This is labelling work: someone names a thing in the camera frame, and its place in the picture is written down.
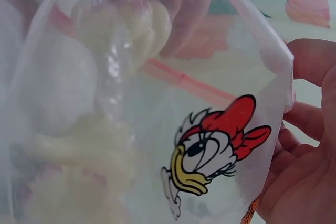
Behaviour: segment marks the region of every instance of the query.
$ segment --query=clear plastic bag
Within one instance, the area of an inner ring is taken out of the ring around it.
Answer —
[[[184,27],[160,0],[44,0],[0,110],[1,223],[249,223],[293,58],[248,0],[207,10],[160,57]]]

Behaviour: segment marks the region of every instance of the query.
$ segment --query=floral fabric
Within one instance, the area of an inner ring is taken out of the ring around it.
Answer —
[[[336,29],[336,0],[251,0],[267,18]],[[179,58],[211,58],[229,49],[226,37],[236,11],[228,0],[212,0],[208,16],[194,33]]]

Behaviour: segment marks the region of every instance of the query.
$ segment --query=yellow beak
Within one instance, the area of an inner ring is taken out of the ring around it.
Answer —
[[[182,161],[184,157],[185,148],[179,145],[175,148],[171,160],[171,173],[175,186],[186,193],[195,194],[200,196],[208,192],[205,185],[211,181],[201,173],[188,173],[183,169]]]

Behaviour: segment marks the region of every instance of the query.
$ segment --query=pale yellow object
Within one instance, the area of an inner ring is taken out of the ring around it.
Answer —
[[[69,167],[45,173],[29,183],[31,196],[24,209],[32,223],[130,223],[122,203],[94,173]]]
[[[172,29],[161,3],[136,0],[119,6],[97,1],[95,6],[94,0],[80,0],[71,13],[77,24],[76,36],[96,57],[113,55],[113,59],[127,61],[128,69],[120,75],[128,76],[159,54]]]
[[[133,185],[143,161],[131,139],[125,124],[116,126],[105,117],[88,115],[79,118],[65,137],[37,135],[29,149],[53,164],[81,166],[103,174],[110,190],[123,193]]]

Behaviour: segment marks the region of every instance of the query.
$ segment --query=cartoon duck face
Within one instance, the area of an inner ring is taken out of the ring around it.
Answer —
[[[218,176],[232,177],[235,164],[263,144],[271,134],[267,125],[245,132],[256,109],[253,95],[237,98],[226,110],[206,109],[183,121],[175,135],[170,169],[163,167],[161,177],[166,198],[177,219],[179,192],[201,196]]]
[[[204,110],[189,122],[200,125],[207,114],[209,110]],[[192,126],[182,134],[172,155],[173,181],[182,191],[196,195],[205,194],[206,185],[212,179],[219,175],[232,176],[236,161],[237,155],[226,132],[209,132],[199,126]]]

